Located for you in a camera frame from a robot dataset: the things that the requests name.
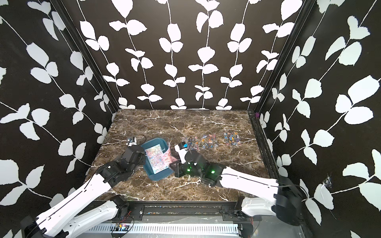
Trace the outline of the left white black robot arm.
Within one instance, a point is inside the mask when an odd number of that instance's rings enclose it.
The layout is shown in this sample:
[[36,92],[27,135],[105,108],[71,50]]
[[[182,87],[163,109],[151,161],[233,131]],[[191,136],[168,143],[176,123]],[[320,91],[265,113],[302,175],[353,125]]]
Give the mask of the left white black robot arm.
[[131,215],[131,209],[121,195],[115,195],[85,213],[82,210],[118,183],[128,180],[137,166],[145,164],[145,156],[141,146],[128,147],[115,160],[100,166],[86,183],[54,207],[36,218],[25,217],[21,221],[22,237],[76,238],[104,221],[127,219]]

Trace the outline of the teal plastic storage box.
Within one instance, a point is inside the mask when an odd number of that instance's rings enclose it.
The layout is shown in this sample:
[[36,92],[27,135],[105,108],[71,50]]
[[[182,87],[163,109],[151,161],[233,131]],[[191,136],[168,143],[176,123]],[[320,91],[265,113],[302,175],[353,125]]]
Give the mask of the teal plastic storage box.
[[146,154],[146,162],[143,166],[148,178],[152,181],[159,181],[173,173],[167,162],[166,152],[170,152],[168,143],[162,138],[154,138],[142,145]]

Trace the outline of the pink sticker sheet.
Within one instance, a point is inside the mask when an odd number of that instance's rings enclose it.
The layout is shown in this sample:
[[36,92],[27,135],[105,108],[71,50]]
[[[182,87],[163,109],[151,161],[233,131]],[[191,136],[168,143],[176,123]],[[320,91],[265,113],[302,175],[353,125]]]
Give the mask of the pink sticker sheet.
[[172,155],[170,143],[167,145],[168,149],[163,153],[162,160],[164,165],[170,166],[171,163],[178,161],[178,159]]

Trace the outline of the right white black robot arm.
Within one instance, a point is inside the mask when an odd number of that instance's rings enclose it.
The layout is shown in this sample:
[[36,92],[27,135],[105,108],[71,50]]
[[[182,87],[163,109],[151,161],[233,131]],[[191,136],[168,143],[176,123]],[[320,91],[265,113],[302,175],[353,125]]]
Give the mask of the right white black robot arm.
[[182,143],[175,146],[179,159],[170,164],[176,177],[198,177],[207,186],[235,189],[249,194],[239,199],[236,211],[250,217],[275,216],[299,226],[302,223],[303,189],[286,177],[260,178],[207,161],[199,152]]

